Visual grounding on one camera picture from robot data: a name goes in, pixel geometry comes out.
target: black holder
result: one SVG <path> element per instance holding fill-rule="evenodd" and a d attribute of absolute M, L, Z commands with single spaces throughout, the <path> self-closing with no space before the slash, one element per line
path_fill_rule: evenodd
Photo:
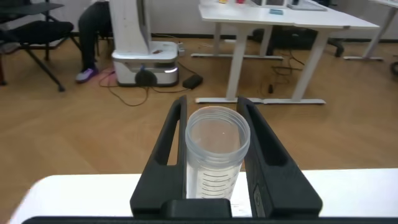
<path fill-rule="evenodd" d="M 322 201 L 254 104 L 238 99 L 251 130 L 245 157 L 253 218 L 232 218 L 226 199 L 185 199 L 187 100 L 172 105 L 131 197 L 134 217 L 34 217 L 24 224 L 373 224 L 398 218 L 318 218 Z M 168 166 L 177 121 L 177 165 Z"/>
<path fill-rule="evenodd" d="M 322 200 L 256 106 L 238 99 L 237 111 L 250 127 L 244 165 L 253 217 L 316 218 Z"/>

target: wheel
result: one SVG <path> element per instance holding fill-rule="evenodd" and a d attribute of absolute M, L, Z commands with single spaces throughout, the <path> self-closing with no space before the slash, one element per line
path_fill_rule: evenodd
<path fill-rule="evenodd" d="M 59 86 L 59 87 L 58 87 L 58 91 L 59 91 L 60 93 L 62 93 L 62 92 L 65 91 L 65 88 L 64 88 L 63 86 Z"/>
<path fill-rule="evenodd" d="M 393 75 L 398 76 L 398 62 L 394 62 L 390 65 L 390 71 Z"/>
<path fill-rule="evenodd" d="M 274 93 L 274 86 L 273 85 L 269 85 L 268 86 L 268 93 L 269 94 L 273 94 Z"/>

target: purple shoe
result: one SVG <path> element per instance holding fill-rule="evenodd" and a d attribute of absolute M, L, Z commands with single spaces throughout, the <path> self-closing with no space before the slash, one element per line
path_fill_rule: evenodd
<path fill-rule="evenodd" d="M 88 68 L 76 76 L 77 83 L 85 83 L 98 74 L 97 68 Z"/>

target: white wall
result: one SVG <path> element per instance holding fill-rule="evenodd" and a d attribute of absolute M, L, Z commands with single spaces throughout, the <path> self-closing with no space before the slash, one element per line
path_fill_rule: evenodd
<path fill-rule="evenodd" d="M 70 21 L 78 31 L 77 21 L 82 12 L 90 5 L 91 0 L 52 0 L 64 4 L 51 15 L 62 21 Z M 375 24 L 381 24 L 388 7 L 368 0 L 333 0 L 338 6 L 335 9 L 362 18 Z M 214 24 L 200 19 L 198 4 L 200 0 L 151 0 L 151 26 L 153 33 L 163 34 L 212 34 Z M 398 39 L 398 19 L 395 18 L 383 39 Z M 334 37 L 370 39 L 374 30 L 348 30 L 336 32 Z M 235 34 L 233 27 L 224 26 L 222 34 Z"/>

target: person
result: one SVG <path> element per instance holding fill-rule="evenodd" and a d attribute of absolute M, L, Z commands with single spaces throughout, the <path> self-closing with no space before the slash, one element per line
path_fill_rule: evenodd
<path fill-rule="evenodd" d="M 85 83 L 98 74 L 95 65 L 95 40 L 98 34 L 112 31 L 109 0 L 93 0 L 79 18 L 81 59 L 83 68 L 76 76 L 77 83 Z"/>

